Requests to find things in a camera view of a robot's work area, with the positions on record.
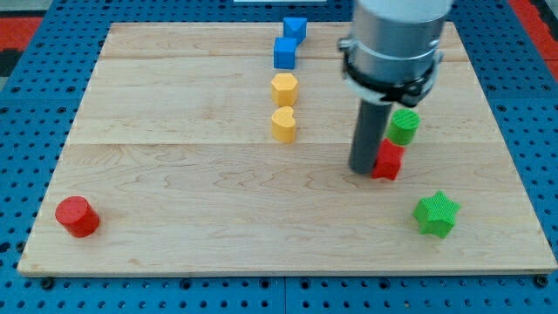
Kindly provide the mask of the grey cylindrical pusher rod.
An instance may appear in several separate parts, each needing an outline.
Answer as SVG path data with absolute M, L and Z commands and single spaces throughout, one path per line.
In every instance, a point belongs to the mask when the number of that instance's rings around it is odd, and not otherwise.
M 392 104 L 377 105 L 360 101 L 357 123 L 350 149 L 349 166 L 357 174 L 369 174 L 391 113 Z

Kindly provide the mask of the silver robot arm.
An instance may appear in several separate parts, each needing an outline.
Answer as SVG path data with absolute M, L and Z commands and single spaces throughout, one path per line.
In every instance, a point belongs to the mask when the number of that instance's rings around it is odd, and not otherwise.
M 413 108 L 433 88 L 452 0 L 356 0 L 340 38 L 342 76 L 359 98 L 349 167 L 368 174 L 394 103 Z

